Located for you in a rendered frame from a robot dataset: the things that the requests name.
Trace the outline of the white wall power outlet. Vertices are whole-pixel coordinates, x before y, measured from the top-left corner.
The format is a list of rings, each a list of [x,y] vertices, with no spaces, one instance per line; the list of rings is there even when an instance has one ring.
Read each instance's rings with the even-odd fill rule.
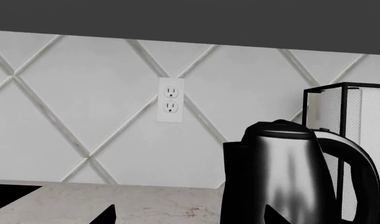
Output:
[[[184,79],[159,78],[157,121],[182,123],[184,111]]]

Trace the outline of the stainless steel electric kettle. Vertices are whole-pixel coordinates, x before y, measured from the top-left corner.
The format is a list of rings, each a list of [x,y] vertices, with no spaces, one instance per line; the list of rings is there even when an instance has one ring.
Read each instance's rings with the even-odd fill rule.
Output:
[[[223,144],[220,224],[265,224],[265,205],[289,224],[338,224],[330,172],[314,132],[278,119]]]

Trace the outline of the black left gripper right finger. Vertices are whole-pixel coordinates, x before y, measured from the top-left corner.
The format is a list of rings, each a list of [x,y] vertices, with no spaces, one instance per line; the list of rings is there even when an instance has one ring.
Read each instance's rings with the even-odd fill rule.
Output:
[[[289,224],[289,222],[270,205],[265,205],[264,221],[265,224]]]

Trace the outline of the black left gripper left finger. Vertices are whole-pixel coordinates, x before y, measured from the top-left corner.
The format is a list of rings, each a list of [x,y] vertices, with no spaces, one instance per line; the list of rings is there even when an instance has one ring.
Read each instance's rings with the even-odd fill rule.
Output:
[[[89,224],[115,224],[116,210],[115,205],[110,205],[99,216],[94,218]]]

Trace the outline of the white paper towel roll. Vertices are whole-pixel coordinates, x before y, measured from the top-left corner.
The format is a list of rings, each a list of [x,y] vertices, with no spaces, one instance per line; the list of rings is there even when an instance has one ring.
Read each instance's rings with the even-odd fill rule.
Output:
[[[307,126],[339,133],[341,89],[309,93],[308,102]],[[369,154],[380,176],[380,89],[348,90],[345,136]]]

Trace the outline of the dark grey wall cabinet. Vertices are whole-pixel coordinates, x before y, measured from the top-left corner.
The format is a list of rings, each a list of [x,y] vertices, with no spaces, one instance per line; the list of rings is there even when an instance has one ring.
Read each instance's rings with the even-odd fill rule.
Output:
[[[380,0],[0,0],[0,31],[380,55]]]

